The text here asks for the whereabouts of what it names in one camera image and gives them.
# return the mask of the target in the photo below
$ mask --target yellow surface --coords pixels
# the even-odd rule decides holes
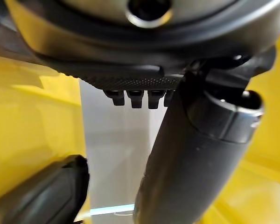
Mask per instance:
[[[280,224],[280,41],[270,72],[252,79],[266,113],[248,152],[201,224]]]
[[[0,196],[70,154],[85,155],[78,80],[0,58]]]

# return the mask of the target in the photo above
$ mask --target gray background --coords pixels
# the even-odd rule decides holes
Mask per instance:
[[[91,208],[134,203],[145,164],[166,108],[149,110],[147,93],[142,109],[114,106],[102,90],[80,81],[84,132],[91,181]],[[92,217],[93,224],[132,224],[132,216]]]

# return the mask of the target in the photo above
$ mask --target dotted texture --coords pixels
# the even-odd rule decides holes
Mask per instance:
[[[80,77],[102,90],[175,90],[180,78]]]

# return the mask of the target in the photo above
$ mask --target yellow wall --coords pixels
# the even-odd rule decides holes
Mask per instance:
[[[78,80],[0,57],[0,196],[70,154],[85,155]]]

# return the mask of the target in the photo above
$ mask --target gray cylindrical tube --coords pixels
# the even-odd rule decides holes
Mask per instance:
[[[189,106],[177,91],[136,198],[137,224],[191,224],[216,198],[263,114],[260,96],[233,101],[202,92]]]

